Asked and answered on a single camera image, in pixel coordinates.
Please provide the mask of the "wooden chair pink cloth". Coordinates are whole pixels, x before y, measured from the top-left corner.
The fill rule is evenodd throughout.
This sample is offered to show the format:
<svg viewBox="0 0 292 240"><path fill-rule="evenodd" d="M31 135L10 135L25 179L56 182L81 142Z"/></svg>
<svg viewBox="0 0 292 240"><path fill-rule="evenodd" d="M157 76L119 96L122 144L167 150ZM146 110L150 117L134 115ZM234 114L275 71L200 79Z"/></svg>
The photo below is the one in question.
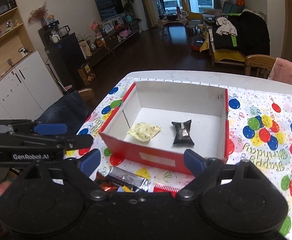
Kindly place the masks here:
<svg viewBox="0 0 292 240"><path fill-rule="evenodd" d="M245 75L292 85L292 62L280 57L249 55L245 58Z"/></svg>

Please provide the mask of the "red cardboard box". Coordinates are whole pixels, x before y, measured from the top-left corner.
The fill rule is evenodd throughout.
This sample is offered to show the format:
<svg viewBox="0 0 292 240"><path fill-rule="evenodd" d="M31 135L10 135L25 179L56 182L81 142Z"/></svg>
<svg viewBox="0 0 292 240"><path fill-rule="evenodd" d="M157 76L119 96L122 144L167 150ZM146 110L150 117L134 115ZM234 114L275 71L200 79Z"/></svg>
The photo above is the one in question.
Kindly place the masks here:
<svg viewBox="0 0 292 240"><path fill-rule="evenodd" d="M134 82L99 130L114 156L164 170L189 174L183 162L185 150L204 158L228 158L228 91L194 83ZM191 145L173 145L172 122L192 120ZM149 142L127 134L136 123L161 126Z"/></svg>

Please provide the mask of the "wooden chair with jeans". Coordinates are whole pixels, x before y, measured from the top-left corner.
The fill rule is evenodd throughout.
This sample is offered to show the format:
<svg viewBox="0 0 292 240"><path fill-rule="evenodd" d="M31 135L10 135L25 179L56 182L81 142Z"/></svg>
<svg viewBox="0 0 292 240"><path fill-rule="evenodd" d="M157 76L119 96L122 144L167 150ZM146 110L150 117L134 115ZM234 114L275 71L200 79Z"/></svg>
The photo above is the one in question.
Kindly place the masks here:
<svg viewBox="0 0 292 240"><path fill-rule="evenodd" d="M66 135L75 135L91 113L80 93L74 90L48 107L36 121L43 124L65 124Z"/></svg>

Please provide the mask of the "red crispy snack bag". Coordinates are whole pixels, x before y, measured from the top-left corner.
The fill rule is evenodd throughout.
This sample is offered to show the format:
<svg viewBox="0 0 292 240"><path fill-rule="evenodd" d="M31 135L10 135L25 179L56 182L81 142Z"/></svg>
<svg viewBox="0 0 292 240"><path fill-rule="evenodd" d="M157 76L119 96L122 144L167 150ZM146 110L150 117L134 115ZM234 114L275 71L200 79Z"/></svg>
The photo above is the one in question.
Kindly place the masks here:
<svg viewBox="0 0 292 240"><path fill-rule="evenodd" d="M164 185L161 183L155 183L153 193L170 193L173 198L176 197L177 193L181 190L181 187Z"/></svg>

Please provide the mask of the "cream patterned snack packet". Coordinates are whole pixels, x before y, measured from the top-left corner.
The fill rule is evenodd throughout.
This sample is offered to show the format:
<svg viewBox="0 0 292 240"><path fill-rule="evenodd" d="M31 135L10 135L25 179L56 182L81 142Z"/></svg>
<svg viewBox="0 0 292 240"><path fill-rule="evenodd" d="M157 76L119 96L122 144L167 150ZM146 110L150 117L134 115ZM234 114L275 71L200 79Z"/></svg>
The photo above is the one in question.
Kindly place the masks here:
<svg viewBox="0 0 292 240"><path fill-rule="evenodd" d="M161 131L161 126L153 126L145 122L136 123L127 131L127 134L142 142L149 142L157 133Z"/></svg>

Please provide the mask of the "balloon birthday tablecloth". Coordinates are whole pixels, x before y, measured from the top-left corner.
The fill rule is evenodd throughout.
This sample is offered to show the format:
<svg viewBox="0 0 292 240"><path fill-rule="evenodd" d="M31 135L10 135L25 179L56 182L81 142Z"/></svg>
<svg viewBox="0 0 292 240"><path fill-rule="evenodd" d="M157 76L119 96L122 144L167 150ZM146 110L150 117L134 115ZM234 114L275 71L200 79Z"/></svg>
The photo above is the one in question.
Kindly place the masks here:
<svg viewBox="0 0 292 240"><path fill-rule="evenodd" d="M139 81L183 82L227 89L229 155L226 162L236 164L248 160L278 188L288 203L288 214L280 232L287 239L292 239L292 95L191 81L123 79L89 115L77 133L91 135L93 148L100 150L101 162L97 172L106 176L111 167L121 168L150 180L150 192L153 192L155 183L183 188L192 176L116 157L99 134L113 110L121 106L129 87Z"/></svg>

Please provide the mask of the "shiny brown foil bag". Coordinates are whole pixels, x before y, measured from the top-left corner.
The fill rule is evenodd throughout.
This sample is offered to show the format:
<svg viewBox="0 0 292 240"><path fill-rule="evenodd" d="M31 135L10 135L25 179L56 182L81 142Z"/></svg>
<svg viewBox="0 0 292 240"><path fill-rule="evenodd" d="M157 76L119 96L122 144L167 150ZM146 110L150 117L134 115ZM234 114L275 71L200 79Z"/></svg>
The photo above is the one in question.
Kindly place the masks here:
<svg viewBox="0 0 292 240"><path fill-rule="evenodd" d="M115 183L109 181L100 172L96 173L96 178L94 180L105 192L116 192L119 188Z"/></svg>

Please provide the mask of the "silver maroon wrapper bar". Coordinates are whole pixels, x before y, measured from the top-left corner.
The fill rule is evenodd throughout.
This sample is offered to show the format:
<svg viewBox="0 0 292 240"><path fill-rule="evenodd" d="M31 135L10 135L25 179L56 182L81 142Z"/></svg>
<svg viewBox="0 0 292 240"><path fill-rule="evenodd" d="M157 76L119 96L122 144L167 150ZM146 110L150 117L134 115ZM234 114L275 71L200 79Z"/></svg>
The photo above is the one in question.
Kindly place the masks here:
<svg viewBox="0 0 292 240"><path fill-rule="evenodd" d="M149 192L151 182L147 178L133 174L118 167L111 167L106 179L132 192Z"/></svg>

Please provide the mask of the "white cabinet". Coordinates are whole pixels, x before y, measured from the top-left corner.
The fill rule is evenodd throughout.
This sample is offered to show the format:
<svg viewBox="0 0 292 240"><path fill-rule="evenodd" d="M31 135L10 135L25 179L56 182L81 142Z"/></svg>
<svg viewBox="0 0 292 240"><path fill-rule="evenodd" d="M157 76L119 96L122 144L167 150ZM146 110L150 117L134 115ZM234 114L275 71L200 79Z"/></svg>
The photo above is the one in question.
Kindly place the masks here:
<svg viewBox="0 0 292 240"><path fill-rule="evenodd" d="M37 119L62 97L38 51L0 80L0 119Z"/></svg>

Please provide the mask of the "yellow small snack packet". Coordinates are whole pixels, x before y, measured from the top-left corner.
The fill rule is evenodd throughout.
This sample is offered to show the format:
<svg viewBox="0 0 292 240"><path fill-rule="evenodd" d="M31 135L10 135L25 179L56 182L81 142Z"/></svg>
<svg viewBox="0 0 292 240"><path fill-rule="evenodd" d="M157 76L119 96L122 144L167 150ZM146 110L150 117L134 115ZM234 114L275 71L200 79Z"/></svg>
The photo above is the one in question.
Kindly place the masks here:
<svg viewBox="0 0 292 240"><path fill-rule="evenodd" d="M126 193L134 193L134 190L131 190L127 186L120 186L117 192L126 192Z"/></svg>

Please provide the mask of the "black gold snack packet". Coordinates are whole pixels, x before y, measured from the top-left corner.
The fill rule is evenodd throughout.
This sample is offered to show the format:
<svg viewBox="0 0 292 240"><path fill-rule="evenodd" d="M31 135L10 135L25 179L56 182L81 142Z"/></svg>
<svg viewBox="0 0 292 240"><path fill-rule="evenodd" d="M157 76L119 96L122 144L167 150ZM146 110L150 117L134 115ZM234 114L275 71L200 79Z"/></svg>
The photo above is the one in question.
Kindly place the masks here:
<svg viewBox="0 0 292 240"><path fill-rule="evenodd" d="M194 142L189 134L191 123L192 123L192 120L188 120L185 122L172 122L171 123L174 126L175 131L176 131L173 145L191 145L191 146L194 146Z"/></svg>

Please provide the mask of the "black side cabinet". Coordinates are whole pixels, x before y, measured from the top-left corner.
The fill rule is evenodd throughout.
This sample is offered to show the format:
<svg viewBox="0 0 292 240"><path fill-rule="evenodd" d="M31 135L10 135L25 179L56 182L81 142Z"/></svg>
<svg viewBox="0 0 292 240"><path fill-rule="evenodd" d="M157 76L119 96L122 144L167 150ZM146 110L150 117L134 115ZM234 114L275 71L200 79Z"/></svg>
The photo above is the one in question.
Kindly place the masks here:
<svg viewBox="0 0 292 240"><path fill-rule="evenodd" d="M55 20L39 29L38 34L61 83L81 89L84 82L78 69L86 59L75 33L71 33L67 25L60 27Z"/></svg>

